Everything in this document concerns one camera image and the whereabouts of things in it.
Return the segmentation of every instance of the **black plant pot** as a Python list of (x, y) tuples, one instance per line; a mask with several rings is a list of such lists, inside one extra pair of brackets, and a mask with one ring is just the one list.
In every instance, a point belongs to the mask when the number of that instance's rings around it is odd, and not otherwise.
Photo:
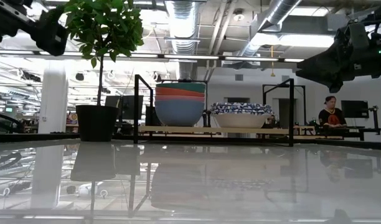
[(81, 141), (111, 141), (118, 108), (112, 106), (78, 105), (78, 132)]

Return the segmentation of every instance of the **fluorescent light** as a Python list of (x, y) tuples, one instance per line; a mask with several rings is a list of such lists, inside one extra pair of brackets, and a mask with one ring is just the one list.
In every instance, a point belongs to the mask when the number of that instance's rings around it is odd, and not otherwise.
[(13, 54), (13, 55), (25, 55), (25, 54), (33, 54), (30, 50), (0, 50), (0, 54)]
[(13, 83), (0, 83), (0, 86), (32, 86), (31, 84), (24, 84), (24, 83), (20, 83), (20, 84), (13, 84)]
[(180, 37), (165, 37), (165, 41), (176, 41), (176, 42), (200, 42), (199, 39), (193, 38), (180, 38)]
[(81, 52), (65, 52), (63, 56), (82, 56)]
[(333, 44), (333, 37), (328, 35), (284, 35), (280, 45), (293, 47), (325, 47)]
[(131, 57), (137, 58), (157, 58), (157, 54), (131, 54)]
[(219, 57), (218, 56), (207, 56), (207, 55), (165, 55), (164, 58), (217, 60)]
[(248, 61), (248, 62), (277, 62), (277, 58), (263, 58), (263, 57), (225, 57), (225, 60), (232, 61)]
[(297, 58), (285, 58), (285, 62), (302, 62), (304, 59), (297, 59)]

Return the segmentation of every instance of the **computer monitor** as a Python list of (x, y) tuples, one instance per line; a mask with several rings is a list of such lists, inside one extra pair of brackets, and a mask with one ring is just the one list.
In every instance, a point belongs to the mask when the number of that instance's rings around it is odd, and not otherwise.
[(369, 118), (367, 101), (342, 100), (341, 109), (345, 118)]
[[(119, 108), (123, 109), (123, 119), (134, 119), (134, 96), (107, 96), (105, 101), (105, 106), (118, 105)], [(138, 119), (142, 117), (142, 105), (143, 96), (138, 98)]]

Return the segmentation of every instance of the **person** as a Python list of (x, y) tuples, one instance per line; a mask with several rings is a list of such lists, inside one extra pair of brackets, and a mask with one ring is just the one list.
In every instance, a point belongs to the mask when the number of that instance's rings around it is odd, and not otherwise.
[(319, 124), (325, 128), (341, 128), (347, 126), (346, 119), (339, 108), (336, 108), (336, 97), (325, 99), (326, 108), (319, 113)]

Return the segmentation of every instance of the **wooden shelf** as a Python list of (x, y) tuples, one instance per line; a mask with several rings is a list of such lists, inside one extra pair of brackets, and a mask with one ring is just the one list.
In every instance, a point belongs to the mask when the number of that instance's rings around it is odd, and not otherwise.
[(168, 127), (140, 126), (139, 131), (163, 131), (168, 133), (256, 133), (256, 134), (289, 134), (288, 129), (263, 128), (201, 128), (201, 127)]

